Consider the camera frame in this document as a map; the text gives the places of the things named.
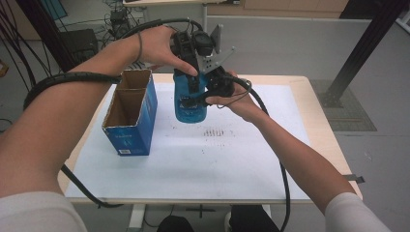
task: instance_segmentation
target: forearm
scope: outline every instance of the forearm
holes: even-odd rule
[[[280,162],[324,213],[328,203],[342,192],[355,192],[340,173],[320,154],[304,144],[269,116],[259,112],[253,123],[258,127]]]
[[[130,51],[131,45],[138,44],[132,39],[111,43],[71,72],[120,74],[136,59],[137,52],[124,51],[126,48]],[[28,190],[59,191],[57,173],[86,130],[110,85],[86,81],[59,84],[44,90],[32,101],[1,137],[3,186],[0,197]]]

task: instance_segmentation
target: wooden tabletop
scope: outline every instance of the wooden tabletop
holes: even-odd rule
[[[154,80],[156,83],[172,83],[171,73],[154,73]],[[302,121],[305,125],[310,146],[326,158],[341,174],[351,174],[351,170],[347,164],[347,161],[338,146],[335,135],[326,119],[326,116],[320,106],[313,89],[304,76],[289,76],[289,75],[240,75],[249,79],[253,84],[263,85],[288,85],[290,86],[295,102],[299,108]],[[101,106],[96,111],[92,122],[90,123],[87,131],[74,148],[70,158],[66,161],[66,165],[69,169],[73,170],[80,150],[87,139],[90,129],[93,126],[97,113]],[[69,180],[60,172],[58,181],[63,192],[66,191]],[[350,182],[359,196],[362,194],[358,188],[356,182]]]

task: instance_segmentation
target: shoe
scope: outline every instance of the shoe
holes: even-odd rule
[[[230,217],[231,217],[231,213],[229,212],[225,216],[225,223],[224,223],[225,232],[232,232],[232,226],[229,224]]]

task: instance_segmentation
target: black pole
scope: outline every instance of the black pole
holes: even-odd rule
[[[385,1],[383,8],[368,25],[329,89],[320,96],[323,106],[340,107],[339,100],[343,92],[359,72],[374,48],[376,48],[395,23],[395,20],[402,13],[406,4],[408,4],[408,0]]]
[[[76,66],[73,56],[62,42],[59,30],[52,17],[45,10],[41,0],[15,0],[28,20],[36,29],[51,55],[63,72]]]

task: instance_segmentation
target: white paper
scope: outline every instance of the white paper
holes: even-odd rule
[[[183,124],[174,113],[174,85],[156,83],[158,110],[151,153],[120,157],[103,133],[108,93],[74,169],[97,197],[163,201],[260,201],[285,199],[276,155],[254,125],[229,108],[208,107],[204,122]],[[254,85],[272,118],[308,144],[292,91],[286,85]],[[292,199],[309,200],[288,175]],[[70,183],[68,197],[85,197]]]

